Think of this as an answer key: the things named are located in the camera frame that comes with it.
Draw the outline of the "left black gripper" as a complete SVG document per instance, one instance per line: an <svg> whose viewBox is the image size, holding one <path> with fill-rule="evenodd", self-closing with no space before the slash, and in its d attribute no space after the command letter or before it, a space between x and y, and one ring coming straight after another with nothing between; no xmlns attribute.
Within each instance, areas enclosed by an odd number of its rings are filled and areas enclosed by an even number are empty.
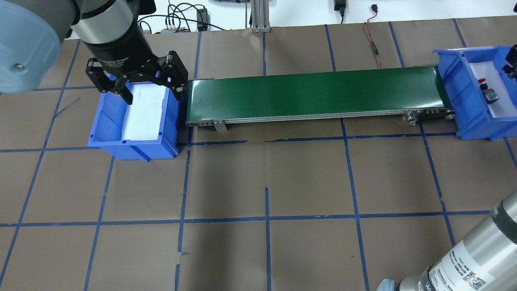
<svg viewBox="0 0 517 291"><path fill-rule="evenodd" d="M140 28L129 28L118 39L104 44L87 41L86 46L93 55L87 61L86 75L99 92L119 95L131 105L133 94L127 82L153 82L169 88L177 101L182 100L188 70L179 54L169 51L164 57L155 56Z"/></svg>

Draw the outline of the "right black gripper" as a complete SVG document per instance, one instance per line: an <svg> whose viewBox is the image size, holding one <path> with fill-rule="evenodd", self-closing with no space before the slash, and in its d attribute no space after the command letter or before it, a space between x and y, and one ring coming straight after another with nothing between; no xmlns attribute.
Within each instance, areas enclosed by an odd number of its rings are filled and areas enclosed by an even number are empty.
<svg viewBox="0 0 517 291"><path fill-rule="evenodd" d="M517 78L517 45L513 45L505 57L506 64L502 67L502 71L510 79Z"/></svg>

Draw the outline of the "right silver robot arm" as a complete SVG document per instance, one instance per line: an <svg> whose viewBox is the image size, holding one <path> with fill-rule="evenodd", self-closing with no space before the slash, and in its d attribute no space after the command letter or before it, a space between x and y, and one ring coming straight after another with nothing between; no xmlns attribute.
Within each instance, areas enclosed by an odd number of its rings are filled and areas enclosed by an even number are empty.
<svg viewBox="0 0 517 291"><path fill-rule="evenodd" d="M463 140L516 136L516 46L435 50ZM379 291L515 291L517 201L512 193L419 276Z"/></svg>

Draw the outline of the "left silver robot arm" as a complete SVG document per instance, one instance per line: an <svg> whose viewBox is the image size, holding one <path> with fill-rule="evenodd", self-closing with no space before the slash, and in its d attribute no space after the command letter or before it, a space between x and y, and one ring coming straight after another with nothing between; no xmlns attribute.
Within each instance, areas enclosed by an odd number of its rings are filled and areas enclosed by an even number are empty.
<svg viewBox="0 0 517 291"><path fill-rule="evenodd" d="M56 63L64 39L75 33L93 54L85 73L98 91L131 105L127 83L169 88L181 101L188 71L175 51L157 57L137 23L155 13L153 0L2 0L0 90L35 90Z"/></svg>

